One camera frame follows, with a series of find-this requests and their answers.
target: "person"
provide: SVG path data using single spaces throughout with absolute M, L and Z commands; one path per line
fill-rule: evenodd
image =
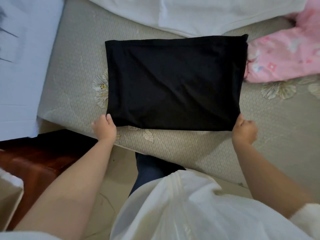
M 81 239 L 117 129 L 110 114 L 92 124 L 98 142 L 0 239 Z M 137 154 L 138 178 L 110 239 L 320 239 L 320 205 L 258 153 L 254 121 L 239 115 L 232 143 L 254 199 L 221 193 L 210 176 Z

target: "dark blue pants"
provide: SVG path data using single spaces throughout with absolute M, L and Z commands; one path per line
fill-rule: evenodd
M 186 170 L 184 167 L 162 160 L 160 158 L 143 155 L 136 152 L 138 177 L 129 196 L 141 185 L 147 182 L 160 179 L 178 170 Z

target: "pink floral garment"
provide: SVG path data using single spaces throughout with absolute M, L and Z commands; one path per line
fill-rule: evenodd
M 320 73 L 320 0 L 308 0 L 296 27 L 248 46 L 246 81 L 266 83 Z

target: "white garment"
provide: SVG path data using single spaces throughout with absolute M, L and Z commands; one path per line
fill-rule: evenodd
M 90 0 L 114 14 L 185 37 L 222 35 L 300 12 L 307 0 Z
M 307 234 L 320 240 L 318 204 L 292 217 L 300 229 L 261 202 L 220 191 L 214 179 L 196 171 L 179 170 L 146 183 L 122 206 L 110 240 L 312 239 Z M 0 233 L 0 239 L 57 240 L 35 232 Z

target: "wooden surface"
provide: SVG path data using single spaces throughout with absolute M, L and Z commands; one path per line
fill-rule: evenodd
M 66 129 L 35 138 L 1 141 L 0 149 L 4 151 L 0 151 L 0 167 L 24 183 L 24 195 L 8 230 L 14 229 L 50 183 L 96 142 Z

